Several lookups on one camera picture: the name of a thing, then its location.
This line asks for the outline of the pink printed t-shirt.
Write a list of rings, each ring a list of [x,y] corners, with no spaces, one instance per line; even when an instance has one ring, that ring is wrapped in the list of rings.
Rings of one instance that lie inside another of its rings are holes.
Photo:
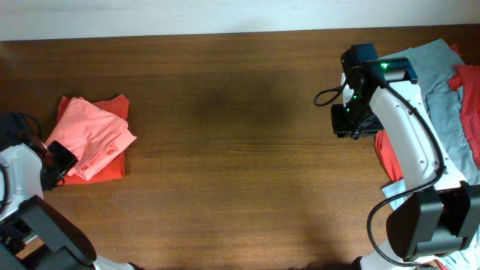
[[[89,181],[124,152],[136,139],[128,130],[127,119],[107,112],[82,97],[63,97],[58,105],[56,126],[45,144],[61,143],[78,159],[67,176]]]

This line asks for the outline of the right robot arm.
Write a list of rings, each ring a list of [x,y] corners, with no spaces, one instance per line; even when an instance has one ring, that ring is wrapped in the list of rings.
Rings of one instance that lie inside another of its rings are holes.
[[[386,134],[401,179],[384,190],[387,238],[354,269],[479,267],[479,168],[461,127],[465,90],[448,80],[462,64],[443,40],[380,58],[370,43],[341,56],[343,103],[331,108],[339,137]]]

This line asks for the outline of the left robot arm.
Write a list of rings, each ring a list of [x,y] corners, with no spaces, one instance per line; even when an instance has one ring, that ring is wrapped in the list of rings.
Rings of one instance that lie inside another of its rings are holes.
[[[78,160],[59,142],[44,145],[34,120],[1,114],[1,268],[140,270],[97,255],[87,236],[44,200]]]

